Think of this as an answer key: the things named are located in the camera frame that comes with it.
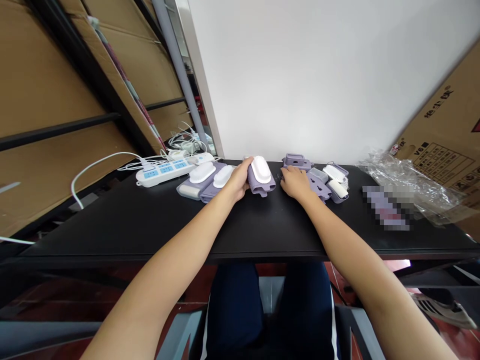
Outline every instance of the plastic bag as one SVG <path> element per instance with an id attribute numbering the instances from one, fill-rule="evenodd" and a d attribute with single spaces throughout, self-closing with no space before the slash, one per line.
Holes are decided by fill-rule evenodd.
<path id="1" fill-rule="evenodd" d="M 412 192 L 408 199 L 417 210 L 416 219 L 421 214 L 432 224 L 442 226 L 478 213 L 461 205 L 465 195 L 429 179 L 414 168 L 411 160 L 399 160 L 378 149 L 370 151 L 368 155 L 367 159 L 356 165 L 370 174 L 380 186 L 399 187 Z"/>

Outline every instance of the forearm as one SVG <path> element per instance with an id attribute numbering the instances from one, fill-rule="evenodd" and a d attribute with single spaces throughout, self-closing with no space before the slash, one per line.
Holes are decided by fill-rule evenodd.
<path id="1" fill-rule="evenodd" d="M 299 202 L 315 226 L 330 261 L 354 288 L 365 308 L 391 308 L 395 302 L 407 299 L 405 288 L 377 253 L 311 194 Z"/>
<path id="2" fill-rule="evenodd" d="M 328 257 L 351 284 L 387 359 L 455 359 L 397 277 L 315 195 L 301 199 Z"/>
<path id="3" fill-rule="evenodd" d="M 103 322 L 83 359 L 154 358 L 170 311 L 204 264 L 233 204 L 230 196 L 220 192 L 147 262 Z M 131 346 L 121 346 L 124 342 Z"/>

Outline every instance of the pixelated area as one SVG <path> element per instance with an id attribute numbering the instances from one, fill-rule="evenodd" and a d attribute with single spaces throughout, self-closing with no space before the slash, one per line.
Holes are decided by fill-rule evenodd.
<path id="1" fill-rule="evenodd" d="M 385 230 L 412 230 L 414 192 L 408 186 L 363 186 L 363 200 L 368 212 Z"/>

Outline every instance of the sneaker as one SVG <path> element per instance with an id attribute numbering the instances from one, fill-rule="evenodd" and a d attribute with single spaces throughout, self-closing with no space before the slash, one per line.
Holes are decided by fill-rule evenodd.
<path id="1" fill-rule="evenodd" d="M 410 293 L 417 306 L 432 318 L 442 320 L 462 329 L 476 329 L 477 325 L 458 302 L 443 304 L 421 293 Z"/>

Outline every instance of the floor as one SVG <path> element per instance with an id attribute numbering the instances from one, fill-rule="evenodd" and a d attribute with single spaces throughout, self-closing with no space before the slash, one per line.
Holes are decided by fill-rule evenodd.
<path id="1" fill-rule="evenodd" d="M 386 261 L 385 263 L 392 271 L 409 265 L 408 260 Z M 356 301 L 356 295 L 353 292 L 346 293 L 344 291 L 344 287 L 348 285 L 347 281 L 330 262 L 325 263 L 325 265 L 330 280 L 340 290 L 342 297 L 349 305 L 353 304 Z M 108 268 L 102 271 L 124 280 L 131 280 L 139 270 L 140 267 L 132 266 L 118 269 Z M 260 276 L 284 276 L 286 265 L 282 263 L 258 264 L 257 270 Z M 216 266 L 205 265 L 202 267 L 186 290 L 181 302 L 178 302 L 170 313 L 159 339 L 157 351 L 160 349 L 176 314 L 191 312 L 207 304 L 215 272 Z M 103 321 L 121 295 L 122 291 L 115 288 L 59 278 L 26 291 L 9 305 L 22 308 L 22 311 L 15 315 L 12 320 Z M 333 298 L 336 303 L 342 303 L 340 297 L 335 292 L 333 292 Z M 441 321 L 436 321 L 436 323 L 440 329 L 441 336 L 459 359 L 480 360 L 479 331 L 459 329 Z M 37 351 L 33 354 L 19 356 L 15 359 L 75 360 L 80 358 L 89 342 L 90 339 L 81 340 Z M 362 358 L 355 338 L 353 338 L 352 358 L 354 360 Z"/>

